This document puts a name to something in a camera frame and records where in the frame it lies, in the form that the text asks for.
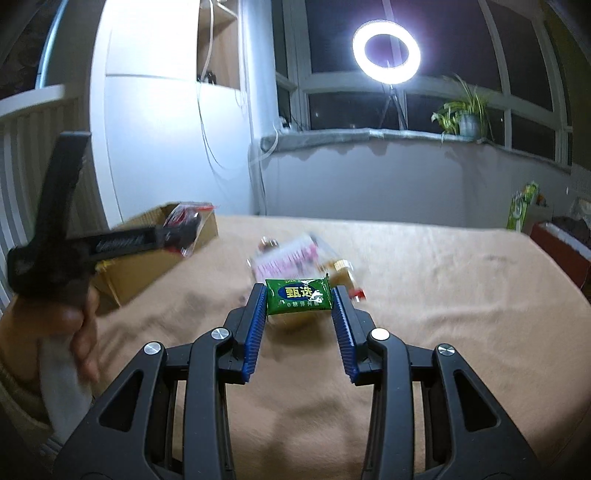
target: plant pot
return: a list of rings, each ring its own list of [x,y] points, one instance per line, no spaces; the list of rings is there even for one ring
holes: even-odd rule
[[[481,137],[480,120],[476,115],[464,114],[460,116],[460,135],[474,140]]]

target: human hand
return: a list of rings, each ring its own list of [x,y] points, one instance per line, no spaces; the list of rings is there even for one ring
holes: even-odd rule
[[[84,310],[59,303],[15,297],[0,320],[0,359],[23,387],[40,391],[39,345],[53,335],[73,335],[70,343],[81,382],[99,381],[96,309],[91,287]]]

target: bed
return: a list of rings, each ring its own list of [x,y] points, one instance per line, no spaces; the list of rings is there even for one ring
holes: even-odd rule
[[[147,342],[193,342],[243,305],[252,287],[246,260],[262,236],[281,242],[312,231],[356,266],[367,296],[360,307],[377,326],[424,348],[454,345],[564,478],[591,432],[591,307],[529,237],[224,216],[218,227],[208,246],[100,320],[101,388]],[[228,386],[238,478],[359,478],[371,398],[343,371],[330,315],[295,331],[267,328],[251,382]],[[420,471],[420,434],[416,451]]]

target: white wall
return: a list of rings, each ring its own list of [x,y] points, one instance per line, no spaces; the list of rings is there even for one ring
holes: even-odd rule
[[[511,196],[531,180],[555,214],[568,173],[490,145],[429,140],[340,144],[264,161],[269,215],[504,228]]]

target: wooden shelf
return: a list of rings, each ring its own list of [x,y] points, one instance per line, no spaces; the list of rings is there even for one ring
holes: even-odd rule
[[[238,10],[236,0],[224,4],[214,2],[213,48],[208,70],[215,76],[218,85],[240,90],[240,54],[238,43]],[[211,28],[210,8],[199,9],[197,32],[197,75],[201,75],[209,50]]]
[[[211,10],[207,5],[199,9],[199,34],[203,30],[209,30],[211,25],[210,17]],[[213,2],[213,28],[222,28],[237,19],[238,16],[226,5],[216,1]]]

